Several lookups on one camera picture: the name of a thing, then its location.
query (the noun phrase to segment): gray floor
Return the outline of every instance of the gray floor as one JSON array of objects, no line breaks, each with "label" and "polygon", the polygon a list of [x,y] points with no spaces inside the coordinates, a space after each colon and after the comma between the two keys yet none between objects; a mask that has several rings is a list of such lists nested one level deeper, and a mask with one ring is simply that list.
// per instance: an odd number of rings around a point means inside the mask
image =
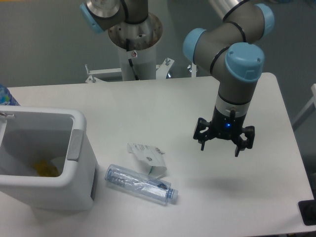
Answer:
[{"label": "gray floor", "polygon": [[[79,11],[81,2],[0,2],[0,82],[6,86],[83,83],[85,64],[91,70],[118,68],[116,49],[106,33],[95,35],[88,28]],[[293,119],[312,96],[310,87],[316,83],[316,9],[305,0],[267,4],[275,13],[276,27],[257,44],[266,54],[265,72],[277,76]],[[170,57],[176,61],[173,76],[188,77],[189,61],[182,54],[185,36],[197,27],[213,30],[221,20],[207,0],[149,0],[149,8],[164,27],[158,62]],[[316,114],[296,132],[309,173],[316,172],[315,119]]]}]

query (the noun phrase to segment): black object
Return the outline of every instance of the black object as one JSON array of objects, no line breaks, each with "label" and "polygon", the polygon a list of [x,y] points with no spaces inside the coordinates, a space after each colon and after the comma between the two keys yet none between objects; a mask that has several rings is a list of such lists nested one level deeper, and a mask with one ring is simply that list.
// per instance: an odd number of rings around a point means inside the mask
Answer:
[{"label": "black object", "polygon": [[306,226],[316,225],[316,200],[300,201],[298,206]]},{"label": "black object", "polygon": [[251,149],[255,138],[255,127],[248,126],[243,128],[243,121],[246,115],[236,118],[236,111],[232,109],[230,116],[221,114],[216,108],[211,122],[203,118],[198,118],[194,131],[193,139],[201,143],[201,151],[204,150],[205,142],[214,138],[232,140],[236,144],[235,157],[238,157],[240,151],[246,148]]}]

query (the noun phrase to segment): white plastic bin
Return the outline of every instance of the white plastic bin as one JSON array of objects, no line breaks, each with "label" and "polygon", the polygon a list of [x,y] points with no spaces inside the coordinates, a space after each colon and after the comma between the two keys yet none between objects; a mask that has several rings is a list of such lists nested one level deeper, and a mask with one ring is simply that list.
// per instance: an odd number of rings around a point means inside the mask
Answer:
[{"label": "white plastic bin", "polygon": [[[0,106],[0,191],[31,206],[87,210],[98,163],[84,115],[76,110]],[[40,177],[34,164],[56,157],[58,177]]]}]

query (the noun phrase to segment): white paper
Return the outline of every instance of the white paper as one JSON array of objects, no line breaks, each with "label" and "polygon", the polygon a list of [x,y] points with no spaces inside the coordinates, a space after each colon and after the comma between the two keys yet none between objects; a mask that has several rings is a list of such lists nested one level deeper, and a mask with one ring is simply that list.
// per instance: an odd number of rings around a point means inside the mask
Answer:
[{"label": "white paper", "polygon": [[139,161],[148,165],[148,175],[150,176],[159,178],[167,170],[162,157],[164,152],[157,147],[128,143],[127,151],[135,154]]}]

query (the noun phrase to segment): blue bottle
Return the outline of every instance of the blue bottle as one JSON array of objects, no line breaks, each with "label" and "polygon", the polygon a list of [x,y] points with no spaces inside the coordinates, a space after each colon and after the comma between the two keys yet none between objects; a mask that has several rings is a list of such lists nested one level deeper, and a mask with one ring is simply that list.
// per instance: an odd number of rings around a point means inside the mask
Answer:
[{"label": "blue bottle", "polygon": [[0,105],[19,105],[8,88],[0,84]]}]

